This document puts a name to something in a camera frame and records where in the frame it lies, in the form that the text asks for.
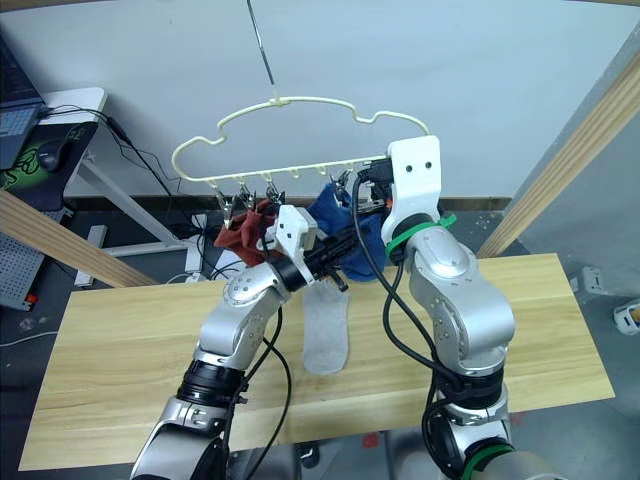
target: laptop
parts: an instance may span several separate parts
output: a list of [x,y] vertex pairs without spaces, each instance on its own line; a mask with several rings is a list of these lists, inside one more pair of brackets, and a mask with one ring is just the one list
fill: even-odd
[[38,114],[45,103],[1,36],[0,50],[0,170],[7,170],[17,160],[31,129],[38,123]]

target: hanger hook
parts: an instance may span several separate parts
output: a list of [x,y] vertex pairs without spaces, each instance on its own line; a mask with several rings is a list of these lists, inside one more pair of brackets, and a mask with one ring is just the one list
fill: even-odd
[[276,102],[280,102],[280,95],[278,94],[278,90],[276,89],[276,82],[273,79],[273,73],[271,73],[271,67],[269,66],[269,60],[267,60],[267,54],[264,51],[264,46],[262,45],[262,38],[260,37],[260,31],[258,30],[258,22],[256,22],[256,16],[253,13],[253,7],[251,6],[251,0],[247,0],[247,8],[249,9],[249,15],[251,16],[251,23],[253,24],[253,31],[256,34],[256,40],[258,41],[258,48],[260,48],[260,54],[262,55],[262,61],[264,62],[264,68],[267,69],[267,75],[269,75],[269,83],[271,83],[271,87],[273,88],[273,93],[276,97]]

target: wooden board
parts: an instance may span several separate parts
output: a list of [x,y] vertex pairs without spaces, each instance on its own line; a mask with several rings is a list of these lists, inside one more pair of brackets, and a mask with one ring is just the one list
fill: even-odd
[[112,287],[158,283],[2,189],[0,232],[62,263],[89,273]]
[[640,110],[640,52],[478,251],[500,255]]
[[[487,278],[513,307],[517,328],[506,368],[511,411],[613,396],[584,319],[555,255],[488,259]],[[293,374],[293,400],[278,443],[417,425],[429,372],[395,349],[381,325],[377,283],[350,285],[349,360],[336,375],[302,366],[299,292],[285,306],[278,347]],[[31,422],[22,470],[133,462],[175,393],[221,282],[74,292]],[[400,293],[410,299],[407,282]],[[413,302],[410,305],[424,311]],[[426,353],[396,309],[398,336]],[[285,397],[269,358],[238,407],[231,447],[264,446]]]

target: metal rod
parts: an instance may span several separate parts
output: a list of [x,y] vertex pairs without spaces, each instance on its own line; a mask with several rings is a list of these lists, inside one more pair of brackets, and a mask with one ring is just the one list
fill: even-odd
[[264,52],[262,46],[262,38],[260,38],[260,32],[258,31],[258,24],[256,23],[256,16],[253,14],[253,7],[251,6],[251,0],[247,0],[247,7],[249,8],[249,15],[251,15],[251,23],[253,23],[253,31],[256,33],[256,39],[258,40],[258,47],[260,47],[260,53],[262,54],[262,61],[267,69],[267,75],[269,75],[269,82],[271,86],[275,88],[276,82],[273,80],[273,74],[271,73],[271,67],[269,67],[269,61],[267,60],[267,54]]

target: computer mouse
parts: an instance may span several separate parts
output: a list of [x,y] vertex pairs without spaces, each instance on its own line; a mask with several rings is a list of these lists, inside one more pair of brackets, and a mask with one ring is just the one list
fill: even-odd
[[51,140],[40,145],[36,153],[40,168],[51,173],[59,170],[67,161],[72,145],[71,140],[66,138]]

